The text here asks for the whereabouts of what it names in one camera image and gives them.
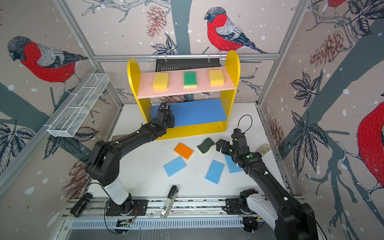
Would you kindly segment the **dark green wavy sponge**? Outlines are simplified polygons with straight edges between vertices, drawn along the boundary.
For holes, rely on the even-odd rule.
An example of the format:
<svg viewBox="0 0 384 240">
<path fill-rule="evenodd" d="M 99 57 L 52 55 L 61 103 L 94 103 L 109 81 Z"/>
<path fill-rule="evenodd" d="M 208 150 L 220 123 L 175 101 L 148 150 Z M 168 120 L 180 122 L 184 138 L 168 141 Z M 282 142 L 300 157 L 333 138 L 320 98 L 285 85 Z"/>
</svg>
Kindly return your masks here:
<svg viewBox="0 0 384 240">
<path fill-rule="evenodd" d="M 211 147 L 215 145 L 215 142 L 211 138 L 206 138 L 200 145 L 197 146 L 197 148 L 202 155 L 205 155 Z"/>
</svg>

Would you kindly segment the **orange sponge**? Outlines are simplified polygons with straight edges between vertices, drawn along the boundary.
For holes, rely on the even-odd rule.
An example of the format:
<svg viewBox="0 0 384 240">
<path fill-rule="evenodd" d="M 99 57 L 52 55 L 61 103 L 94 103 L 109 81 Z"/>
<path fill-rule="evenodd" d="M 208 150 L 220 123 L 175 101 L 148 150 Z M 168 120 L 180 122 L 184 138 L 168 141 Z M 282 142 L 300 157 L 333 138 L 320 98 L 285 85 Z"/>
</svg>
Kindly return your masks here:
<svg viewBox="0 0 384 240">
<path fill-rule="evenodd" d="M 194 153 L 191 148 L 187 147 L 183 143 L 178 143 L 178 145 L 174 148 L 174 152 L 186 160 L 188 160 Z"/>
</svg>

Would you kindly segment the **green yellow sponge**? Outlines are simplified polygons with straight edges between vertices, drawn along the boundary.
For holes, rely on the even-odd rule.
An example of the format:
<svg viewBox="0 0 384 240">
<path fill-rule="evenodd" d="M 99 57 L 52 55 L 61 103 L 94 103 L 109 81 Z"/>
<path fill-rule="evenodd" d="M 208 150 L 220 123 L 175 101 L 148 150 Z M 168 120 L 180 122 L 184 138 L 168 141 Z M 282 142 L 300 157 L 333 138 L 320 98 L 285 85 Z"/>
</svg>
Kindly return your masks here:
<svg viewBox="0 0 384 240">
<path fill-rule="evenodd" d="M 184 72 L 184 88 L 196 88 L 197 86 L 197 73 Z"/>
</svg>

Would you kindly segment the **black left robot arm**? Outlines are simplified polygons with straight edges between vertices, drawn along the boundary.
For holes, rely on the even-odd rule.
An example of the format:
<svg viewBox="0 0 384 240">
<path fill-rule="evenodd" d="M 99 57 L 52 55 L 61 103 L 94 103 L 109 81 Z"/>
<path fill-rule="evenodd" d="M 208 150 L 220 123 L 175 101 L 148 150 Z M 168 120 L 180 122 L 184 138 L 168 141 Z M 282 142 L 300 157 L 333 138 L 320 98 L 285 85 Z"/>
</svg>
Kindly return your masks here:
<svg viewBox="0 0 384 240">
<path fill-rule="evenodd" d="M 127 215 L 133 208 L 131 194 L 125 189 L 121 180 L 120 160 L 136 148 L 157 140 L 175 127 L 172 107 L 161 104 L 157 115 L 137 131 L 116 141 L 99 141 L 95 144 L 86 172 L 103 187 L 117 208 Z"/>
</svg>

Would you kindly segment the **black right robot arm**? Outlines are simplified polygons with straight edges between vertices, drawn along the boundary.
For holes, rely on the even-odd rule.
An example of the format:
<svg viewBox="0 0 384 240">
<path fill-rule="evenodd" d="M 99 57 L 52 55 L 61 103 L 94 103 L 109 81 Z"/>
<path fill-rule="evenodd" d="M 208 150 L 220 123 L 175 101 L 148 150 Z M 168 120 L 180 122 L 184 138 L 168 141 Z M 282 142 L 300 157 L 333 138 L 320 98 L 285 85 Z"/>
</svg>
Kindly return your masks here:
<svg viewBox="0 0 384 240">
<path fill-rule="evenodd" d="M 275 179 L 263 162 L 262 155 L 251 152 L 246 136 L 235 129 L 231 141 L 220 139 L 216 150 L 226 156 L 252 178 L 266 195 L 263 200 L 258 191 L 241 192 L 241 210 L 258 214 L 275 233 L 278 240 L 317 240 L 319 238 L 314 210 L 300 203 Z"/>
</svg>

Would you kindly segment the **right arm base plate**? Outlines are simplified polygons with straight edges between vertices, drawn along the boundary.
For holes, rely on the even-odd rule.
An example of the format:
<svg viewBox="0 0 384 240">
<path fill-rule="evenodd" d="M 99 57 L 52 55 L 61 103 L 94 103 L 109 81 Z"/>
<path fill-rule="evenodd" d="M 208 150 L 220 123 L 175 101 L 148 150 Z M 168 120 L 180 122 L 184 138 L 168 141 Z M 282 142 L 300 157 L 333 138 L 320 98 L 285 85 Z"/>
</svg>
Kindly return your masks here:
<svg viewBox="0 0 384 240">
<path fill-rule="evenodd" d="M 225 206 L 222 210 L 228 215 L 249 215 L 250 212 L 247 210 L 246 202 L 244 198 L 228 198 L 225 199 Z"/>
</svg>

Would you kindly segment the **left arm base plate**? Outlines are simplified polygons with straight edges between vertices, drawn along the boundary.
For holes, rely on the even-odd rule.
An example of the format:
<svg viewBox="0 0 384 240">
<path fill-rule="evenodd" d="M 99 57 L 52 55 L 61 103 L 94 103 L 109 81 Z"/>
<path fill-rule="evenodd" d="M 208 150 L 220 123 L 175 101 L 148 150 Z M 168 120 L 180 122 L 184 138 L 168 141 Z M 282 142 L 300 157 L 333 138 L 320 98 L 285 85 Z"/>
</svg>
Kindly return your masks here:
<svg viewBox="0 0 384 240">
<path fill-rule="evenodd" d="M 108 205 L 106 207 L 106 216 L 145 216 L 147 212 L 148 203 L 148 200 L 130 200 L 123 206 L 118 206 L 116 203 L 109 200 Z"/>
</svg>

